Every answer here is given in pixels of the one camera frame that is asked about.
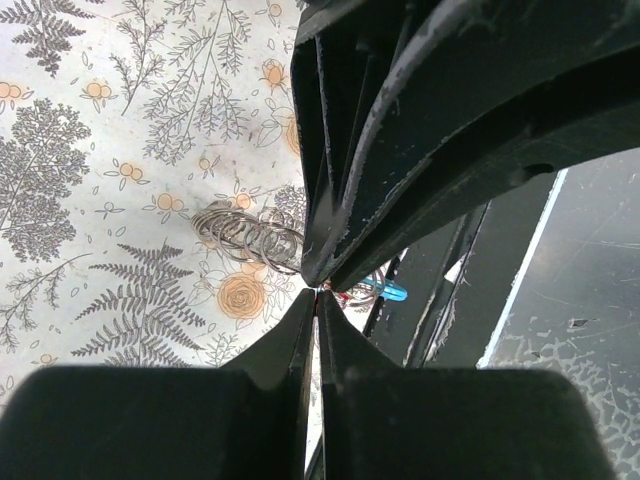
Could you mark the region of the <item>blue key tag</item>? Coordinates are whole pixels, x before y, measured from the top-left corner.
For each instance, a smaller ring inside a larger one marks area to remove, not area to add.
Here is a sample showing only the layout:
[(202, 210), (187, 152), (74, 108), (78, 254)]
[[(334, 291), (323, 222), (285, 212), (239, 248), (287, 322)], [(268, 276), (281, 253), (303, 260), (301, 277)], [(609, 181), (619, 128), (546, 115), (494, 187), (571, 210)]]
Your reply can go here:
[(366, 278), (362, 281), (362, 284), (369, 288), (373, 297), (382, 297), (395, 302), (402, 302), (408, 297), (408, 292), (391, 280)]

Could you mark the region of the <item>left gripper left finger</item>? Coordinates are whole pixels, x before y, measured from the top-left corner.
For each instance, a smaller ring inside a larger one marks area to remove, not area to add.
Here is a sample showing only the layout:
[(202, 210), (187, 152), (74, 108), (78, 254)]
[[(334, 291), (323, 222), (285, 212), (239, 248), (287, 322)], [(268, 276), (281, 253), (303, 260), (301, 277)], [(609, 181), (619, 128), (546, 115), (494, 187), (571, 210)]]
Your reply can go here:
[(300, 479), (315, 294), (218, 368), (57, 366), (1, 418), (5, 479)]

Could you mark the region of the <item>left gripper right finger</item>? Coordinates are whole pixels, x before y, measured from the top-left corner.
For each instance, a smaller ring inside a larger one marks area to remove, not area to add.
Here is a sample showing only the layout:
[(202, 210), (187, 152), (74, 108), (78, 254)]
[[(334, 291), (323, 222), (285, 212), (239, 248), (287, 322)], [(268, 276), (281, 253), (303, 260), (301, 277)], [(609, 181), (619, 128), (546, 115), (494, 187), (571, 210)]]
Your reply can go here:
[(395, 364), (317, 297), (328, 479), (611, 479), (577, 388), (550, 370)]

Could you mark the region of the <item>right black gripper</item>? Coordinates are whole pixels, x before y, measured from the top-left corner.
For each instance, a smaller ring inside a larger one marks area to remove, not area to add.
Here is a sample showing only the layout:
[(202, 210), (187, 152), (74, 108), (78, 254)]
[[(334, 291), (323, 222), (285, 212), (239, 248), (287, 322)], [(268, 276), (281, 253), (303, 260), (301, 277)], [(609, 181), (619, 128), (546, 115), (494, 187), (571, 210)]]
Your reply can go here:
[(309, 6), (292, 59), (304, 280), (348, 289), (538, 175), (636, 148), (638, 62), (636, 1)]

